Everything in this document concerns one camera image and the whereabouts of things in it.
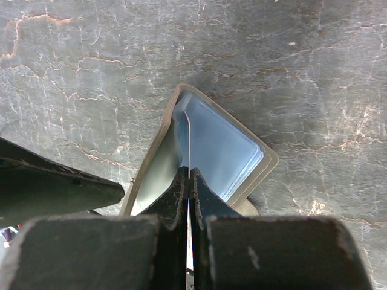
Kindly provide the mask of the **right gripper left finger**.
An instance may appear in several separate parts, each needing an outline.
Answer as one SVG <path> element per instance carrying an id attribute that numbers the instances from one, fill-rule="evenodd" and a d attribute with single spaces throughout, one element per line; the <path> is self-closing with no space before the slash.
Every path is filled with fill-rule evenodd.
<path id="1" fill-rule="evenodd" d="M 187 260 L 187 167 L 142 214 L 160 222 L 150 289 L 185 289 Z"/>

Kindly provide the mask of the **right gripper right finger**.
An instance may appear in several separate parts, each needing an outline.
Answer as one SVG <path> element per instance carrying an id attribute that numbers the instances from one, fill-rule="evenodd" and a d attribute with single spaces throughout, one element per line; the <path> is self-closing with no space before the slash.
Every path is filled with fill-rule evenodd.
<path id="1" fill-rule="evenodd" d="M 240 217 L 241 215 L 215 194 L 198 168 L 190 171 L 189 208 L 193 248 L 193 279 L 195 289 L 210 289 L 209 243 L 206 218 Z"/>

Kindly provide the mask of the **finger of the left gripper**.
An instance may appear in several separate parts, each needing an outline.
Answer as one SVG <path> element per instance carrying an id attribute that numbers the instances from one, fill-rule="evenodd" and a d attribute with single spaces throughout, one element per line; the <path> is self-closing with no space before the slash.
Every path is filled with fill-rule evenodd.
<path id="1" fill-rule="evenodd" d="M 1 225 L 117 204 L 123 187 L 1 139 Z"/>

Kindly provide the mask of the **grey card holder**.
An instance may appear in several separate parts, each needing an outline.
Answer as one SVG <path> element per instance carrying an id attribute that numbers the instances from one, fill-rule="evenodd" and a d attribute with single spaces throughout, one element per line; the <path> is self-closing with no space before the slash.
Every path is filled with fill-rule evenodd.
<path id="1" fill-rule="evenodd" d="M 169 188 L 178 168 L 187 167 L 184 111 L 191 126 L 190 169 L 198 168 L 209 188 L 239 214 L 257 215 L 247 198 L 276 167 L 278 155 L 220 105 L 187 84 L 175 88 L 120 214 L 141 213 Z"/>

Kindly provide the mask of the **white numbered card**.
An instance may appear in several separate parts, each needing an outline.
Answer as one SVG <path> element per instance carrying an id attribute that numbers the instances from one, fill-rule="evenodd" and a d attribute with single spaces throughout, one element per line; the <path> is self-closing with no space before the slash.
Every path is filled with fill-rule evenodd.
<path id="1" fill-rule="evenodd" d="M 190 120 L 186 111 L 184 116 L 187 121 L 187 167 L 188 167 L 188 179 L 190 179 L 190 151 L 191 151 L 191 134 L 190 134 Z M 187 202 L 187 261 L 186 261 L 187 272 L 191 273 L 194 270 L 193 263 L 193 251 L 192 251 L 192 226 L 190 218 L 190 202 Z"/>

